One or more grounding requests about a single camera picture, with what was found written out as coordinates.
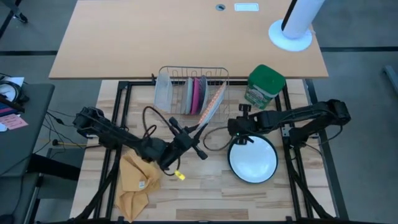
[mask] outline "table leg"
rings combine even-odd
[[[32,154],[27,172],[39,172],[76,181],[79,179],[80,175],[80,169],[75,166],[64,164],[37,154]]]

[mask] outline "black rim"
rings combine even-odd
[[[266,179],[266,180],[264,180],[264,181],[262,181],[262,182],[249,182],[249,181],[246,181],[246,180],[242,179],[242,178],[235,172],[235,170],[234,170],[234,169],[232,168],[232,166],[231,166],[230,154],[231,154],[232,146],[236,144],[236,142],[239,140],[239,138],[234,138],[234,139],[232,140],[231,144],[229,145],[229,148],[228,148],[228,155],[227,155],[228,164],[229,164],[229,167],[231,168],[232,172],[234,172],[235,176],[238,177],[239,179],[241,179],[241,180],[243,180],[243,181],[245,181],[245,182],[247,182],[247,183],[250,183],[250,184],[261,184],[261,183],[264,183],[265,181],[271,179],[271,178],[274,176],[276,170],[278,169],[278,165],[279,165],[279,161],[278,161],[278,152],[276,151],[275,146],[274,146],[266,137],[261,136],[261,135],[257,135],[257,134],[250,134],[250,135],[248,135],[248,136],[255,136],[255,137],[259,137],[259,138],[265,140],[265,141],[271,146],[271,148],[274,150],[275,157],[276,157],[276,166],[275,166],[275,169],[274,169],[274,172],[272,173],[272,175],[271,175],[268,179]]]

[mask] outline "pink plate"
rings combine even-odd
[[[193,81],[193,96],[192,96],[192,107],[191,114],[196,114],[199,107],[199,79],[195,78]]]

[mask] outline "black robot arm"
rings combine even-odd
[[[95,134],[99,137],[99,144],[116,149],[122,145],[135,150],[138,156],[147,162],[156,161],[162,170],[167,170],[169,165],[177,160],[184,152],[191,147],[196,150],[201,159],[206,159],[207,155],[197,146],[199,137],[205,127],[191,138],[189,134],[196,129],[181,128],[175,118],[170,118],[170,131],[174,134],[172,142],[165,142],[159,138],[152,138],[148,135],[139,138],[120,127],[117,127],[110,120],[104,117],[104,113],[97,108],[83,108],[76,115],[73,125],[77,132],[84,137]]]
[[[342,126],[351,120],[344,102],[329,100],[315,103],[314,105],[287,111],[261,111],[248,114],[250,105],[239,105],[243,116],[228,120],[228,132],[231,136],[237,134],[267,134],[281,126],[297,121],[313,119],[301,128],[289,130],[290,144],[302,146],[308,137],[325,129],[329,125]]]

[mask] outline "clear plastic container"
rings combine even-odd
[[[155,107],[170,113],[172,110],[173,85],[168,73],[159,73],[155,86]]]

